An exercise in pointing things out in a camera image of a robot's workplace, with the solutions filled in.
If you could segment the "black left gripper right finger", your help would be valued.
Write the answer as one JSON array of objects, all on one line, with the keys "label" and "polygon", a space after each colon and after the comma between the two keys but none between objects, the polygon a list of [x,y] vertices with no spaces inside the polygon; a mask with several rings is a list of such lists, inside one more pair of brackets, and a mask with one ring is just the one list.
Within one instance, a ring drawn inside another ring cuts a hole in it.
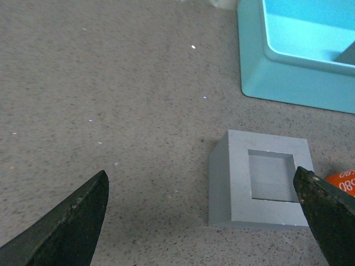
[{"label": "black left gripper right finger", "polygon": [[293,186],[328,264],[354,265],[354,197],[301,166]]}]

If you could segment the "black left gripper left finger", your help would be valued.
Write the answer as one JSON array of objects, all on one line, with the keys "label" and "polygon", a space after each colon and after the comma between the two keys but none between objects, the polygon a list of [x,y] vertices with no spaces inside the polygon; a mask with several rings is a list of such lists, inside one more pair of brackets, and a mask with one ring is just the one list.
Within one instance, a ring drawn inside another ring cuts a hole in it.
[{"label": "black left gripper left finger", "polygon": [[90,265],[108,197],[108,176],[101,170],[2,246],[1,265]]}]

